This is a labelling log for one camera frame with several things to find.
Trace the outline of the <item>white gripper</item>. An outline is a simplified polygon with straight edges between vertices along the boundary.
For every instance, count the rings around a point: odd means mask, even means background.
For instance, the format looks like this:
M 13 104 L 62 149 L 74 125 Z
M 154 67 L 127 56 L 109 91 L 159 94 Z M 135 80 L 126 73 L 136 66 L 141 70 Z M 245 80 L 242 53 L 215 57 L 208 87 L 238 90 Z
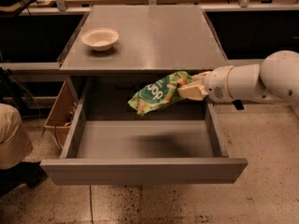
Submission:
M 223 66 L 193 75 L 194 82 L 179 87 L 178 94 L 195 101 L 202 101 L 208 96 L 215 103 L 231 103 L 233 98 L 228 88 L 228 76 L 232 69 L 231 65 Z

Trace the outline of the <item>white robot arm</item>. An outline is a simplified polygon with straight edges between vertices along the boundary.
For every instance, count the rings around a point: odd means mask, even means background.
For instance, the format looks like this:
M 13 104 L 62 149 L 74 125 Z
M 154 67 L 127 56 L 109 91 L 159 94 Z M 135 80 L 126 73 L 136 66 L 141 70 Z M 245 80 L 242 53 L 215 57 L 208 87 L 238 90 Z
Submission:
M 192 76 L 192 83 L 178 88 L 182 98 L 232 103 L 238 110 L 243 101 L 268 104 L 299 104 L 299 53 L 283 50 L 261 64 L 222 66 Z

